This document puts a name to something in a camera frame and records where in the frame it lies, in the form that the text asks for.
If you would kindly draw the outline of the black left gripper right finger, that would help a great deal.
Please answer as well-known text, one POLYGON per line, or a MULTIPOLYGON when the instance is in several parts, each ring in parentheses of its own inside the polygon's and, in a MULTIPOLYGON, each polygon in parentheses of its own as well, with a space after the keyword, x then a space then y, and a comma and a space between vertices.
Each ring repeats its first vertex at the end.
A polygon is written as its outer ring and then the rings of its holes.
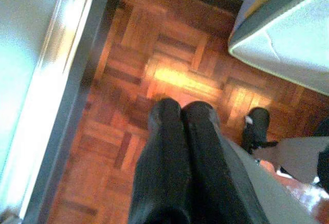
POLYGON ((221 135, 214 108, 195 101, 182 109, 198 214, 207 223, 268 223, 245 167, 221 135))

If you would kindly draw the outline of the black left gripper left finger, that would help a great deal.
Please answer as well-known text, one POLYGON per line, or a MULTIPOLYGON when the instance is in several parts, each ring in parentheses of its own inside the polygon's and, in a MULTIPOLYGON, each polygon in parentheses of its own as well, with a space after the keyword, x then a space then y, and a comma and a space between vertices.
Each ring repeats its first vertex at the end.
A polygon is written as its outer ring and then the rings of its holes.
POLYGON ((135 168, 128 222, 190 223, 192 176, 178 102, 158 101, 149 131, 135 168))

